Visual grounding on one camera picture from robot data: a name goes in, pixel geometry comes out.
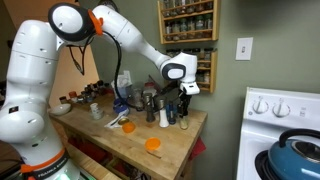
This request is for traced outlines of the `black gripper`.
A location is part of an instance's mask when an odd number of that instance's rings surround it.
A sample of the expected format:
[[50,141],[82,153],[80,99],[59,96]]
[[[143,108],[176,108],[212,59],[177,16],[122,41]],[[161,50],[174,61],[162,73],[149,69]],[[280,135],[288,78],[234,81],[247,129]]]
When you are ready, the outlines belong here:
[[191,95],[187,95],[183,92],[179,94],[179,104],[177,105],[177,112],[180,115],[187,115],[188,114],[188,106],[190,104]]

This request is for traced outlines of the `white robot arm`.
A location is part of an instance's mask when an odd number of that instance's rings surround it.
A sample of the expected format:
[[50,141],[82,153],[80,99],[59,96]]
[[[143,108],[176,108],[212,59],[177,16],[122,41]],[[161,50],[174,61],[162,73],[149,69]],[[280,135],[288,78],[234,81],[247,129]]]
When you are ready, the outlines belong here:
[[46,22],[24,21],[13,42],[7,72],[6,98],[0,110],[0,140],[11,144],[23,160],[20,172],[35,180],[79,180],[80,169],[53,127],[48,100],[60,50],[85,46],[98,35],[117,48],[151,60],[166,80],[178,80],[186,95],[200,92],[197,58],[180,53],[171,58],[153,48],[141,32],[115,10],[99,5],[86,9],[57,3]]

